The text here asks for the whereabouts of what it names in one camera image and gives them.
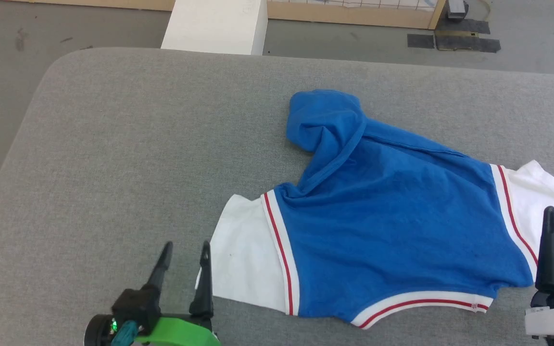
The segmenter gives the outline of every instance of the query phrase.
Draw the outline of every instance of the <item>white and red trim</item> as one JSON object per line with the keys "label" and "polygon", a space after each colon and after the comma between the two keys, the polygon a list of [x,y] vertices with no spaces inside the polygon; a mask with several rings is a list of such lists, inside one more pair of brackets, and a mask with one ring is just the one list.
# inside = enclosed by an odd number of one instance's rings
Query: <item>white and red trim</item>
{"label": "white and red trim", "polygon": [[486,312],[493,298],[477,294],[449,291],[419,291],[397,294],[367,307],[351,324],[360,329],[369,329],[382,318],[404,309],[416,307],[455,307],[474,312]]}
{"label": "white and red trim", "polygon": [[510,182],[505,173],[505,167],[491,164],[491,171],[493,178],[495,179],[495,188],[497,189],[497,197],[499,198],[499,204],[501,206],[502,215],[504,217],[504,223],[510,238],[516,246],[523,252],[523,256],[529,264],[531,270],[531,277],[536,279],[536,272],[538,269],[537,252],[531,247],[530,244],[536,244],[534,239],[527,239],[528,235],[519,231],[518,219],[515,217],[514,208],[512,207],[512,193],[510,192]]}
{"label": "white and red trim", "polygon": [[299,274],[296,270],[294,254],[292,254],[292,248],[290,247],[290,238],[283,217],[281,217],[274,190],[270,190],[262,196],[262,207],[268,225],[273,230],[271,236],[281,263],[286,291],[286,314],[297,316],[299,315],[299,303],[301,301]]}

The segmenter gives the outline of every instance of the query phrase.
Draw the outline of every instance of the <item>gray floor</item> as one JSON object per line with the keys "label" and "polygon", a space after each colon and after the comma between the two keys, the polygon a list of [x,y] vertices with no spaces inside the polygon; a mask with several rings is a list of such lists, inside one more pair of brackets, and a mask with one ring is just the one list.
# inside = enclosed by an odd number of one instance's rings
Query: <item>gray floor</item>
{"label": "gray floor", "polygon": [[[484,7],[469,0],[470,18]],[[554,73],[554,1],[494,0],[497,53],[408,48],[419,30],[271,21],[265,55]],[[0,165],[42,75],[55,59],[91,47],[161,44],[169,13],[0,0]]]}

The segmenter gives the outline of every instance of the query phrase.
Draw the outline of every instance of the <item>red stripe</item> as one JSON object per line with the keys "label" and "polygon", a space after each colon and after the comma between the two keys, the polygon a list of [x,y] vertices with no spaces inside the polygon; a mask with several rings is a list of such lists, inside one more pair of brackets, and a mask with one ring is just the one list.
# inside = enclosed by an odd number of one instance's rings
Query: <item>red stripe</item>
{"label": "red stripe", "polygon": [[290,269],[288,268],[288,261],[286,261],[286,253],[283,250],[283,245],[281,245],[281,238],[279,238],[279,232],[277,232],[277,224],[275,224],[275,218],[273,217],[273,212],[271,211],[271,205],[268,202],[268,194],[264,194],[264,202],[266,202],[266,210],[268,210],[268,216],[271,218],[271,223],[273,224],[273,230],[275,231],[275,237],[277,238],[277,244],[279,245],[279,250],[281,250],[281,258],[283,258],[283,265],[286,268],[286,278],[288,279],[288,301],[290,302],[290,315],[294,315],[294,304],[292,304],[292,283],[290,280]]}
{"label": "red stripe", "polygon": [[536,257],[536,252],[531,249],[529,244],[525,241],[525,239],[521,236],[521,233],[518,231],[518,228],[516,227],[516,222],[514,219],[514,214],[512,214],[512,204],[510,203],[510,195],[508,194],[508,183],[506,182],[506,177],[504,175],[504,170],[501,166],[497,166],[499,168],[499,174],[502,176],[502,182],[504,183],[504,192],[506,194],[506,200],[508,201],[508,214],[510,214],[510,221],[512,221],[512,227],[514,227],[514,231],[516,232],[516,236],[521,239],[523,244],[527,247],[527,250],[529,250],[529,253],[534,258],[534,262],[536,265],[538,265],[538,258]]}
{"label": "red stripe", "polygon": [[[399,304],[394,304],[394,305],[391,305],[389,307],[387,307],[386,309],[383,309],[382,311],[379,311],[378,313],[375,313],[374,315],[372,315],[371,317],[369,317],[365,323],[361,324],[360,327],[358,328],[365,328],[368,324],[371,323],[371,321],[375,320],[376,317],[380,316],[380,315],[383,315],[384,313],[387,313],[388,311],[391,311],[392,309],[397,309],[397,308],[400,308],[400,307],[404,307],[406,305],[412,305],[412,304],[420,304],[420,303],[442,303],[442,304],[457,304],[457,305],[463,305],[464,307],[470,307],[470,308],[473,308],[473,305],[474,304],[471,304],[471,303],[466,303],[466,302],[460,302],[459,300],[449,300],[449,299],[418,299],[418,300],[409,300],[409,302],[403,302],[403,303],[399,303]],[[489,309],[488,306],[486,305],[482,305],[482,304],[478,304],[477,307],[479,307],[480,309]]]}

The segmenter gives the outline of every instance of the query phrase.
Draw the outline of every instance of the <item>gray table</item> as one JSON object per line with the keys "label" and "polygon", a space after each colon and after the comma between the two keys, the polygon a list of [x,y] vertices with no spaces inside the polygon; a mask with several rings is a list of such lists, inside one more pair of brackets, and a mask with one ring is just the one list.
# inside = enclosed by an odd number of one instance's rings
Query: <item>gray table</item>
{"label": "gray table", "polygon": [[[480,160],[554,174],[554,75],[153,49],[59,59],[0,171],[0,346],[79,345],[86,323],[146,280],[175,243],[164,311],[193,297],[202,240],[234,193],[297,180],[310,156],[284,135],[290,96],[336,88],[371,118]],[[533,289],[486,315],[409,309],[360,331],[221,298],[232,345],[541,345],[525,336]]]}

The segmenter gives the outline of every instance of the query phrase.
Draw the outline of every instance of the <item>wooden board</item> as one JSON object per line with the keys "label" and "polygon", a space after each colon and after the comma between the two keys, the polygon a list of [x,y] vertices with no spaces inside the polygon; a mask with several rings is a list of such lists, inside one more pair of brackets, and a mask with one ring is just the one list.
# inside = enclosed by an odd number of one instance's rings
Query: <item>wooden board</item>
{"label": "wooden board", "polygon": [[[175,0],[11,0],[42,2],[46,4],[119,7],[172,11]],[[268,18],[400,28],[435,29],[446,0],[438,0],[435,11],[414,11],[373,7],[347,8],[331,5],[302,4],[295,2],[267,3]]]}

